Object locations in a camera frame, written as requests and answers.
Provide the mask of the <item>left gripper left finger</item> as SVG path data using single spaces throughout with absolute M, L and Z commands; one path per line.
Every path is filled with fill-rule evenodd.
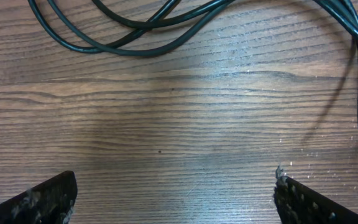
M 77 194 L 75 173 L 64 171 L 0 203 L 0 224 L 67 224 Z

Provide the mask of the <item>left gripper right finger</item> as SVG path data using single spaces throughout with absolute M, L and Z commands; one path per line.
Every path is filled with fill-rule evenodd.
M 274 202 L 282 224 L 358 224 L 358 214 L 275 171 Z

